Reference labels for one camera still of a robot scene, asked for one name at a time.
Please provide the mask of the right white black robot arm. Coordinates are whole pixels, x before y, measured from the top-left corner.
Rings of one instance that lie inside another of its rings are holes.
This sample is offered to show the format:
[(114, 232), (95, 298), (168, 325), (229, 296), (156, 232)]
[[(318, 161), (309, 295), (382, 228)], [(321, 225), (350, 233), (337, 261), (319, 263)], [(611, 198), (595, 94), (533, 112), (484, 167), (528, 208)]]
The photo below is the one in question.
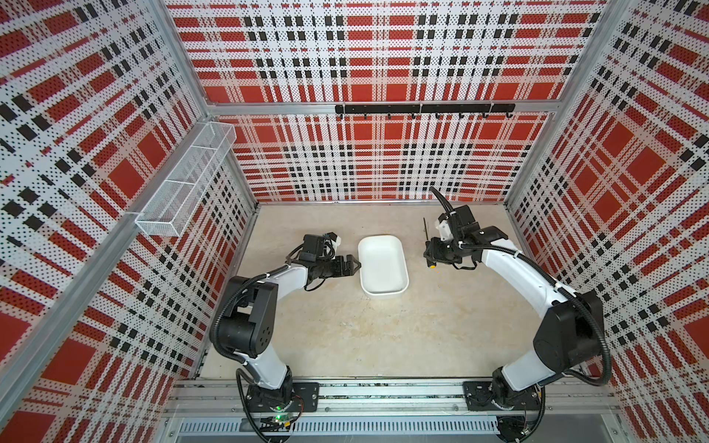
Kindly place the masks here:
[(564, 376), (594, 387), (610, 382), (612, 356), (603, 304), (595, 292), (579, 293), (558, 281), (507, 238), (476, 244), (433, 237), (426, 241), (424, 257), (458, 271), (464, 258), (484, 264), (511, 284), (541, 318), (532, 349), (493, 372), (490, 403), (511, 410), (522, 393)]

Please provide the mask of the black yellow screwdriver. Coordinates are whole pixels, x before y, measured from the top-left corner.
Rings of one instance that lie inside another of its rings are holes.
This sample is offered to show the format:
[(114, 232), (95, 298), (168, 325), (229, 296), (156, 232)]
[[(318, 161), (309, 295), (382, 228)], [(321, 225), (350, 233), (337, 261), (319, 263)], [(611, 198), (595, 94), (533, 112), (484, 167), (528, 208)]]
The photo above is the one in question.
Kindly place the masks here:
[(437, 263), (433, 260), (431, 252), (430, 252), (430, 237), (428, 234), (428, 223), (427, 223), (426, 218), (423, 218), (423, 225), (424, 225), (424, 233), (426, 236), (424, 258), (426, 259), (427, 266), (430, 269), (436, 269)]

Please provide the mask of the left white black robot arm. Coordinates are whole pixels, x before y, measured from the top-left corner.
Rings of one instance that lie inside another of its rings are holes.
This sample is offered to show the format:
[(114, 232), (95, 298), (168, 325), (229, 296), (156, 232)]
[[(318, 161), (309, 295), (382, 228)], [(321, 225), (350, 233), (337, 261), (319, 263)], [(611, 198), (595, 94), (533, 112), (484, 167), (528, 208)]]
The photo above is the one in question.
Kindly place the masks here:
[(271, 346), (278, 302), (316, 281), (356, 275), (362, 264), (352, 255), (296, 260), (255, 277), (234, 277), (210, 325), (214, 351), (240, 363), (250, 378), (249, 395), (273, 411), (295, 397), (291, 369)]

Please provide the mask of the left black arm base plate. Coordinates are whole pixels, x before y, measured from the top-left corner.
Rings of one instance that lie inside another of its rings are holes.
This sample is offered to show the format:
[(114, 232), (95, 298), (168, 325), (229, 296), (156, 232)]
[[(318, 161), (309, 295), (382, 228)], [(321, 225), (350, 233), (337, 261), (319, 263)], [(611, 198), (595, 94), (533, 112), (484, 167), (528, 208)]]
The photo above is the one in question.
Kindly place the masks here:
[(250, 385), (247, 390), (247, 408), (252, 413), (312, 413), (319, 404), (317, 382), (284, 382), (280, 389), (265, 389)]

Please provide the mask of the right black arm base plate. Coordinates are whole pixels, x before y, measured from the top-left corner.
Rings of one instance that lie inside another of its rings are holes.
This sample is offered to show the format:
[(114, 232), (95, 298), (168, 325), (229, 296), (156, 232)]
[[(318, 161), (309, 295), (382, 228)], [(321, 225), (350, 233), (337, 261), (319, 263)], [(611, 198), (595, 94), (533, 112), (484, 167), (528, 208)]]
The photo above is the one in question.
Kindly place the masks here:
[(463, 399), (471, 412), (533, 412), (541, 407), (541, 397), (535, 387), (524, 391), (509, 391), (492, 380), (463, 382)]

